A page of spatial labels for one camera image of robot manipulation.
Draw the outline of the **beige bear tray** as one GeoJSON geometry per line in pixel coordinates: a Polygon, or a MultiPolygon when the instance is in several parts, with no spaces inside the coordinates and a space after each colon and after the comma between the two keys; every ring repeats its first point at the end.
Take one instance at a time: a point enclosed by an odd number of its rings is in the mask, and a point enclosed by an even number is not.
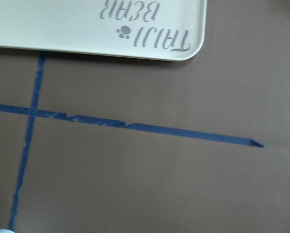
{"type": "Polygon", "coordinates": [[[205,0],[0,0],[0,48],[185,61],[206,14],[205,0]]]}

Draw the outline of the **light blue cup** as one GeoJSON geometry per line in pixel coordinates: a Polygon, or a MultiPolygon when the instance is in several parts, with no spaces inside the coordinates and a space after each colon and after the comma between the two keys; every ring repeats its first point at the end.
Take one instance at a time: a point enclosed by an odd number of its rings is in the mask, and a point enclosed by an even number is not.
{"type": "Polygon", "coordinates": [[[0,233],[15,233],[15,232],[9,229],[0,229],[0,233]]]}

